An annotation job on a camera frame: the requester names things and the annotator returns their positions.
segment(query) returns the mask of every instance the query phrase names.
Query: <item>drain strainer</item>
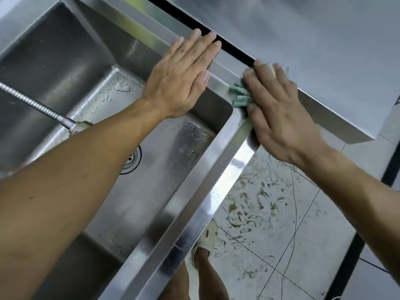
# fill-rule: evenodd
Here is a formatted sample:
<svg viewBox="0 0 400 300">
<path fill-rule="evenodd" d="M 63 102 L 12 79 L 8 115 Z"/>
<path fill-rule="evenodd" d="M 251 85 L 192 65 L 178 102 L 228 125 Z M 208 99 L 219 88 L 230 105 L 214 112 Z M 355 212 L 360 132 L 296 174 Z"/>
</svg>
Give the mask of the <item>drain strainer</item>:
<svg viewBox="0 0 400 300">
<path fill-rule="evenodd" d="M 128 160 L 124 164 L 124 169 L 120 173 L 120 175 L 126 175 L 132 171 L 134 171 L 142 160 L 142 149 L 140 146 L 135 149 L 135 151 L 129 156 Z"/>
</svg>

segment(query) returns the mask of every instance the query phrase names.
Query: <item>white slipper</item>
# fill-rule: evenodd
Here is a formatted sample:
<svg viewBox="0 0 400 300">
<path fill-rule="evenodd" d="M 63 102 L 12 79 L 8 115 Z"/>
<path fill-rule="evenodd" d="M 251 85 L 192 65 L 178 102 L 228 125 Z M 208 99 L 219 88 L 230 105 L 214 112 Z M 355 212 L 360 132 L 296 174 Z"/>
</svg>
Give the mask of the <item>white slipper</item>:
<svg viewBox="0 0 400 300">
<path fill-rule="evenodd" d="M 211 219 L 206 229 L 202 232 L 199 240 L 197 240 L 196 244 L 193 247 L 192 264 L 194 269 L 197 270 L 197 267 L 194 264 L 194 254 L 196 253 L 197 248 L 201 247 L 208 250 L 209 251 L 208 259 L 210 260 L 211 253 L 214 251 L 214 245 L 217 244 L 217 240 L 218 240 L 218 225 L 214 219 Z"/>
</svg>

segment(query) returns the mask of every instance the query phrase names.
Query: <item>leg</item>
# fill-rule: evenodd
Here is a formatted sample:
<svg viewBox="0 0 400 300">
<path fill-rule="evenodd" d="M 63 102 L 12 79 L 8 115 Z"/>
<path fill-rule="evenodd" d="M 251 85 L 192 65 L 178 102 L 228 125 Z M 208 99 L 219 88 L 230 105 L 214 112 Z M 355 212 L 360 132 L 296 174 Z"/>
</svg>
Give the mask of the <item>leg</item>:
<svg viewBox="0 0 400 300">
<path fill-rule="evenodd" d="M 200 300 L 229 300 L 226 287 L 221 278 L 208 261 L 210 252 L 198 247 L 194 253 L 194 263 L 199 272 Z"/>
<path fill-rule="evenodd" d="M 185 260 L 183 260 L 158 300 L 190 300 L 187 271 Z"/>
</svg>

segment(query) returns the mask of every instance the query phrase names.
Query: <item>stainless steel sink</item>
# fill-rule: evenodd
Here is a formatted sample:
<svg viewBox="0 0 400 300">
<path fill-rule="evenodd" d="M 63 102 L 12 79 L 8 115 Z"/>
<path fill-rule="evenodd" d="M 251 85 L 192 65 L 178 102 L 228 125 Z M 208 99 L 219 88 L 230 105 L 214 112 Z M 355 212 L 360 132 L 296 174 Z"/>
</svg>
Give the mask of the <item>stainless steel sink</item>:
<svg viewBox="0 0 400 300">
<path fill-rule="evenodd" d="M 190 32 L 147 0 L 40 0 L 32 13 L 34 1 L 0 10 L 0 26 L 19 19 L 0 35 L 0 80 L 76 121 L 97 123 L 138 99 L 168 45 Z M 228 92 L 244 68 L 218 55 L 193 110 L 133 151 L 34 299 L 157 298 L 257 149 Z M 3 177 L 68 138 L 4 92 L 0 115 Z"/>
</svg>

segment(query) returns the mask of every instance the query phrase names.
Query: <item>forearm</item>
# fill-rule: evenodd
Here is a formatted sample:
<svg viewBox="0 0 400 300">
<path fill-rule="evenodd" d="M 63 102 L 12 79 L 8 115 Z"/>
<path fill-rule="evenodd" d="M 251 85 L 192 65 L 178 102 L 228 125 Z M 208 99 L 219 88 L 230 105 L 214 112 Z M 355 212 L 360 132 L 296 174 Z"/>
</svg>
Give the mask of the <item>forearm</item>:
<svg viewBox="0 0 400 300">
<path fill-rule="evenodd" d="M 6 285 L 21 298 L 36 290 L 94 217 L 129 155 L 162 120 L 137 100 L 0 182 L 1 294 Z"/>
<path fill-rule="evenodd" d="M 342 210 L 400 282 L 399 194 L 333 149 L 302 170 Z"/>
</svg>

